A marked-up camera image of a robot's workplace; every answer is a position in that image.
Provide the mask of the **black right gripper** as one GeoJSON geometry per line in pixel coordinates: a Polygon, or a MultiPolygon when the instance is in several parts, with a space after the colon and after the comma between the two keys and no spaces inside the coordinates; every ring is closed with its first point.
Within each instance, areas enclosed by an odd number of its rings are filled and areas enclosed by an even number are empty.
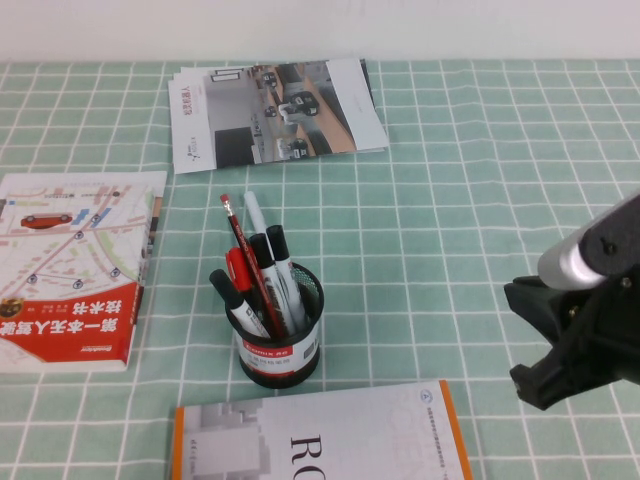
{"type": "Polygon", "coordinates": [[[619,380],[639,382],[639,267],[580,291],[558,290],[538,276],[504,286],[509,308],[551,345],[533,366],[509,372],[519,399],[545,411],[556,403],[619,380]]]}

